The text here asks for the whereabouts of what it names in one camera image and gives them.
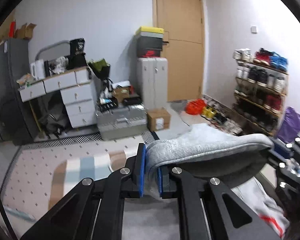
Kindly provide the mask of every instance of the wooden door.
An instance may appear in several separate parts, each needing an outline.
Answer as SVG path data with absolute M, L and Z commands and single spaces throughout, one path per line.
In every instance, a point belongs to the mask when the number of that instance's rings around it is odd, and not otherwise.
M 157 27 L 164 28 L 161 56 L 168 60 L 168 101 L 201 97 L 203 19 L 201 0 L 156 0 Z

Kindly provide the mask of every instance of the red plastic bag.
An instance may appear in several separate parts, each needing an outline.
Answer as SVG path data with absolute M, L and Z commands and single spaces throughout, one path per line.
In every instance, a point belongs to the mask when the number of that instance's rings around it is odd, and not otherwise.
M 189 102 L 186 105 L 187 114 L 201 114 L 202 108 L 206 106 L 206 103 L 202 99 L 197 99 Z

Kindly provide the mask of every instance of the gray refrigerator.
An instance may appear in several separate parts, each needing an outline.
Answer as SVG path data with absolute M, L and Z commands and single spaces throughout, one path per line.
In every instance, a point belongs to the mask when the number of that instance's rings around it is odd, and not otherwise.
M 38 128 L 29 102 L 23 103 L 17 80 L 29 73 L 28 41 L 9 38 L 0 45 L 0 141 L 24 145 Z

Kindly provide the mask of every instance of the white drawer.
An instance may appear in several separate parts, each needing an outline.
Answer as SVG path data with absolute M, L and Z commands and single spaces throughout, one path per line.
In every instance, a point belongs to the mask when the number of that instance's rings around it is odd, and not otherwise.
M 66 105 L 66 109 L 67 109 L 68 116 L 90 113 L 96 110 L 93 100 L 69 104 Z
M 97 123 L 97 116 L 95 112 L 77 114 L 69 116 L 72 128 L 87 126 Z
M 93 83 L 75 86 L 61 90 L 62 101 L 65 105 L 93 99 Z
M 22 102 L 31 100 L 32 98 L 37 98 L 46 94 L 44 90 L 43 82 L 38 82 L 30 87 L 20 90 L 20 96 Z
M 45 79 L 43 82 L 47 93 L 71 87 L 77 84 L 74 72 L 56 75 Z
M 75 71 L 75 78 L 77 80 L 77 84 L 87 83 L 89 82 L 89 72 L 88 70 L 82 69 L 79 71 Z

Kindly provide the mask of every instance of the purple plastic bag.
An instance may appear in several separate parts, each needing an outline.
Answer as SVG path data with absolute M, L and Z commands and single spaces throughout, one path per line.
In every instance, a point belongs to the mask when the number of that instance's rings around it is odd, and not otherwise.
M 277 138 L 284 143 L 290 143 L 300 132 L 300 114 L 292 107 L 287 107 L 283 122 L 277 133 Z

